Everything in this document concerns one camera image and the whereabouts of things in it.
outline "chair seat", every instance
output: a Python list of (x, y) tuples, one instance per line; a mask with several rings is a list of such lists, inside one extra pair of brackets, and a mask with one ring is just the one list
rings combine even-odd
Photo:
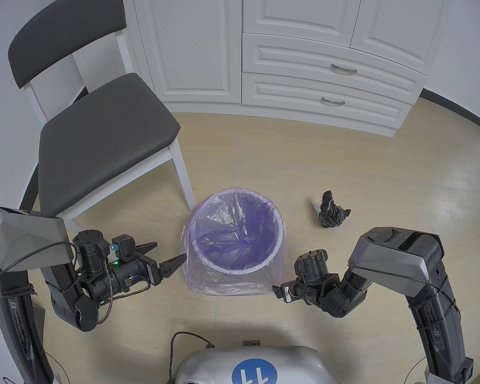
[(135, 73), (84, 96), (40, 135), (41, 211), (57, 215), (135, 164), (169, 146), (180, 126)]

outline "wooden floor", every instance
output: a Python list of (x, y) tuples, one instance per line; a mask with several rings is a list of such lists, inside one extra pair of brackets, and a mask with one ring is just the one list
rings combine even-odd
[[(330, 272), (343, 274), (358, 237), (372, 227), (438, 233), (444, 263), (462, 311), (467, 356), (480, 361), (480, 127), (424, 99), (393, 139), (286, 120), (177, 114), (179, 142), (197, 202), (231, 186), (273, 200), (288, 231), (293, 262), (308, 250), (328, 251)], [(350, 217), (335, 229), (316, 220), (312, 200), (331, 189)], [(149, 253), (177, 255), (188, 209), (173, 164), (166, 163), (101, 201), (79, 221), (105, 238), (127, 233), (158, 241)], [(207, 297), (190, 292), (181, 271), (141, 295), (114, 303), (109, 319), (82, 333), (57, 318), (38, 271), (31, 281), (47, 308), (45, 349), (72, 384), (165, 383), (170, 338), (196, 332), (219, 347), (243, 339), (264, 345), (306, 345), (321, 351), (345, 384), (402, 384), (423, 348), (404, 297), (372, 286), (344, 319), (273, 294)], [(174, 366), (204, 343), (176, 341)], [(424, 381), (422, 362), (408, 383)], [(52, 367), (63, 373), (52, 362)]]

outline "white label sticker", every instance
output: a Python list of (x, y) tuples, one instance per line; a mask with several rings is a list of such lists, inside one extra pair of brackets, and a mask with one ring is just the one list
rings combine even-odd
[(287, 299), (287, 303), (290, 303), (292, 301), (292, 298), (290, 297), (290, 294), (288, 293), (288, 288), (289, 287), (285, 287), (283, 289), (285, 291), (285, 298)]
[(147, 264), (147, 269), (148, 269), (148, 275), (150, 276), (150, 283), (153, 284), (153, 275), (152, 275), (152, 269), (150, 268), (150, 264)]

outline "chair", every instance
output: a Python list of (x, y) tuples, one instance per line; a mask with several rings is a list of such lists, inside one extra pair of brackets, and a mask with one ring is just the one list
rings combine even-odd
[[(119, 188), (172, 159), (188, 208), (195, 198), (181, 155), (180, 126), (133, 73), (123, 29), (122, 0), (57, 0), (34, 16), (8, 50), (13, 77), (44, 125), (38, 153), (40, 210), (75, 220)], [(115, 33), (125, 67), (121, 76), (47, 120), (30, 81), (105, 35)]]

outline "robotic arm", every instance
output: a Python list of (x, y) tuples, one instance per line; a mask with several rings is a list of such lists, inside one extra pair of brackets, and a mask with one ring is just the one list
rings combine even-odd
[[(182, 254), (157, 265), (145, 256), (156, 242), (136, 245), (131, 236), (121, 235), (110, 245), (97, 230), (80, 232), (73, 244), (78, 269), (72, 264), (63, 219), (0, 207), (0, 329), (26, 384), (54, 382), (35, 324), (30, 295), (36, 293), (28, 282), (28, 269), (41, 269), (55, 314), (87, 332), (100, 324), (98, 309), (111, 305), (111, 297), (116, 300), (146, 290), (127, 293), (140, 281), (147, 283), (147, 289), (156, 286), (186, 260)], [(112, 263), (107, 259), (110, 251), (118, 258)]]
[(473, 373), (465, 357), (460, 311), (442, 262), (438, 235), (381, 227), (363, 234), (340, 281), (328, 273), (325, 250), (310, 251), (294, 264), (297, 278), (273, 286), (285, 303), (302, 299), (333, 317), (360, 305), (372, 282), (406, 296), (425, 349), (427, 384), (464, 384)]

